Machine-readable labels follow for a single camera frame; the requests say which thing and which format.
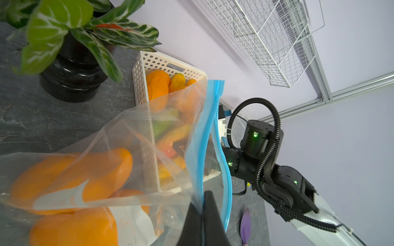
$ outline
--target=plant leaf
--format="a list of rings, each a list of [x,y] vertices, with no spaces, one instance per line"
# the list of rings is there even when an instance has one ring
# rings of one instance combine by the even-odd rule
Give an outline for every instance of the plant leaf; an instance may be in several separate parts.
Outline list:
[[[126,19],[137,9],[139,9],[144,3],[145,0],[124,0],[120,6],[111,9],[108,11],[108,13],[99,18],[92,19],[89,24],[91,26],[99,24],[112,24]]]
[[[100,24],[92,33],[100,39],[123,48],[146,50],[161,44],[157,41],[159,32],[153,26],[122,20],[114,24]]]
[[[81,42],[92,52],[101,69],[107,76],[115,82],[123,80],[123,74],[118,63],[113,59],[108,49],[94,35],[86,32],[83,28],[75,28],[70,31],[76,40]]]
[[[88,0],[97,12],[107,12],[111,9],[109,0]]]
[[[6,20],[15,28],[27,25],[30,14],[40,0],[12,0],[7,8]]]
[[[0,21],[7,21],[6,13],[10,0],[0,0]]]
[[[93,7],[87,0],[41,0],[26,30],[30,44],[41,44],[64,37],[69,28],[85,25],[93,16]]]
[[[25,74],[39,74],[43,72],[56,58],[63,37],[48,40],[42,44],[29,44],[22,50],[20,71]]]

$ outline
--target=white label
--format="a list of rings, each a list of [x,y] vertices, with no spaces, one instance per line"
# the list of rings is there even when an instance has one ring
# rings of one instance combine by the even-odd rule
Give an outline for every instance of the white label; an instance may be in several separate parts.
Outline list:
[[[33,204],[34,210],[68,209],[85,207],[82,193],[89,180],[71,189],[52,192],[39,197]]]
[[[149,246],[157,239],[152,221],[141,206],[109,209],[116,221],[118,246]]]

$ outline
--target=green pepper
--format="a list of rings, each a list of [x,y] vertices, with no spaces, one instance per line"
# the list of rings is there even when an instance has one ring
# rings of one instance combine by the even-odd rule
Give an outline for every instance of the green pepper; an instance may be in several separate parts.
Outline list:
[[[174,118],[178,118],[179,116],[179,112],[178,110],[174,109],[174,108],[170,108],[168,110],[164,110],[162,112],[160,112],[160,115],[163,116],[171,116]],[[160,138],[161,136],[163,136],[164,133],[166,133],[166,131],[168,131],[175,123],[175,120],[154,120],[152,122],[153,124],[153,135],[155,139]]]

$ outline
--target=plastic bag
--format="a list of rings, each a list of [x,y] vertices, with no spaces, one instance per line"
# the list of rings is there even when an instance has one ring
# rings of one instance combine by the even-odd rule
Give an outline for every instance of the plastic bag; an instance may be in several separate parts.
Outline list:
[[[189,203],[202,211],[203,181],[220,181],[222,170],[224,189],[210,190],[227,228],[231,179],[217,129],[223,86],[199,81],[125,110],[57,153],[0,156],[0,202],[29,227],[23,242],[174,245]]]
[[[226,117],[226,122],[228,123],[231,116]],[[245,133],[247,122],[240,117],[235,117],[232,127],[231,127],[231,140],[235,147],[241,147],[241,140],[243,139],[243,134]]]

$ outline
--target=bag label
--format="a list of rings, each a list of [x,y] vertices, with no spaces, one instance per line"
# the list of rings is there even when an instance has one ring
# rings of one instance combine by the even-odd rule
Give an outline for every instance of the bag label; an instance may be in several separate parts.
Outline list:
[[[149,246],[157,236],[141,206],[109,207],[116,221],[119,246]]]

